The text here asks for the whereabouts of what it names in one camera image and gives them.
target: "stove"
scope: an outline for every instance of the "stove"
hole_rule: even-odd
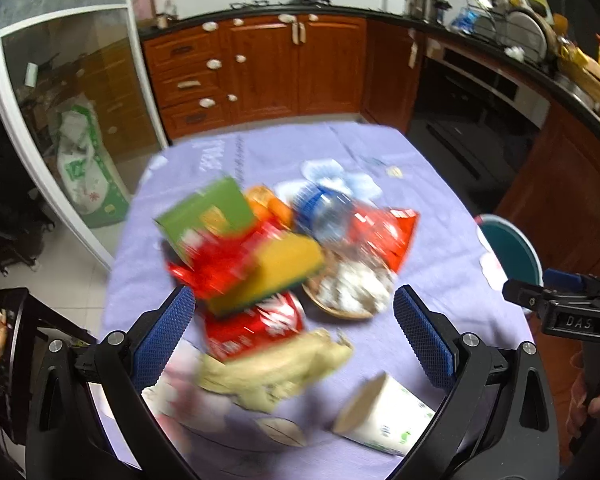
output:
[[[298,6],[298,5],[306,5],[306,6],[330,6],[331,3],[326,0],[289,0],[286,3],[278,2],[271,3],[269,0],[251,0],[250,2],[234,2],[229,4],[229,7],[232,9],[257,9],[260,7],[279,7],[279,6]]]
[[[256,9],[257,7],[269,7],[272,4],[269,0],[251,0],[250,2],[238,2],[229,4],[232,9]]]

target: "purple tablecloth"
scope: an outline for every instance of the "purple tablecloth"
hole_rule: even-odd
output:
[[[193,139],[156,155],[130,208],[107,293],[101,335],[128,330],[138,316],[157,308],[173,290],[153,218],[222,174],[243,189],[301,178],[305,160],[334,158],[345,170],[370,174],[382,188],[378,206],[419,211],[411,252],[397,286],[409,283],[425,304],[444,313],[460,333],[477,333],[488,344],[515,348],[531,334],[522,311],[506,303],[482,274],[476,225],[451,189],[396,130],[357,123],[292,124]],[[402,177],[389,176],[397,166]],[[220,433],[188,431],[187,457],[203,480],[240,477],[267,480],[384,479],[399,457],[369,449],[330,433],[346,400],[382,370],[433,409],[443,393],[430,386],[391,309],[369,322],[347,323],[308,309],[309,329],[341,328],[354,345],[353,357],[302,396],[282,401],[272,415],[232,405]],[[185,339],[203,348],[196,327]],[[294,421],[307,447],[285,447],[254,422],[263,416]],[[115,423],[102,417],[118,456],[135,463]]]

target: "floor tile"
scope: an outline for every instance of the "floor tile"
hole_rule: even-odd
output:
[[[86,328],[87,312],[89,312],[86,308],[55,308],[54,310],[80,328]]]
[[[56,225],[44,235],[45,247],[36,267],[9,266],[6,276],[0,274],[0,288],[26,286],[52,309],[85,308],[95,267],[101,266],[64,224]]]
[[[104,307],[108,278],[109,274],[102,266],[96,265],[94,267],[88,290],[87,308]]]
[[[98,337],[100,335],[100,321],[102,318],[101,308],[88,308],[84,321],[84,327],[91,332],[92,335]]]

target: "white cup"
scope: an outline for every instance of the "white cup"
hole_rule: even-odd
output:
[[[435,412],[389,374],[367,381],[338,414],[333,433],[405,456]]]

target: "teal chair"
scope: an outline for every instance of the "teal chair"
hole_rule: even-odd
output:
[[[507,278],[542,285],[542,266],[538,254],[520,229],[497,215],[478,215],[475,221]]]

